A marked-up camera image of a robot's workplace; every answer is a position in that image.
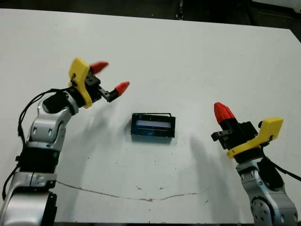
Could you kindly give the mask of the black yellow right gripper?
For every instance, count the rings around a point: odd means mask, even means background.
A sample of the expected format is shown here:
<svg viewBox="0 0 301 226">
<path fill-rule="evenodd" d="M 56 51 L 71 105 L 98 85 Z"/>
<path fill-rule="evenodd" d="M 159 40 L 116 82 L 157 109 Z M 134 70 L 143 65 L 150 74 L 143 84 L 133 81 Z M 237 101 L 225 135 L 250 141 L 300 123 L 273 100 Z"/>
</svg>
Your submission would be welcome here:
<svg viewBox="0 0 301 226">
<path fill-rule="evenodd" d="M 221 131 L 211 135 L 213 141 L 219 141 L 227 157 L 237 163 L 249 161 L 262 156 L 261 147 L 278 138 L 284 119 L 266 118 L 260 123 L 257 131 L 249 121 L 238 122 L 235 115 L 221 102 L 214 104 L 214 114 Z"/>
</svg>

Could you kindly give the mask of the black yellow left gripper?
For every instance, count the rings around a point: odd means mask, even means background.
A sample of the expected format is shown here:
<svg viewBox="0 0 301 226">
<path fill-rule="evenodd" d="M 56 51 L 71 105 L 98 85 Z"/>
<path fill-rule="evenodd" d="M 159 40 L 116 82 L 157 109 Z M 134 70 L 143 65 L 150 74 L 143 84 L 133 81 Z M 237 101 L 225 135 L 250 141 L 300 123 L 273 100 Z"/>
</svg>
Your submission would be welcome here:
<svg viewBox="0 0 301 226">
<path fill-rule="evenodd" d="M 69 94 L 79 108 L 90 108 L 101 98 L 111 102 L 121 96 L 130 85 L 125 81 L 117 85 L 114 90 L 106 91 L 101 87 L 101 81 L 96 74 L 109 65 L 108 62 L 98 61 L 88 64 L 81 58 L 73 59 L 69 69 Z"/>
</svg>

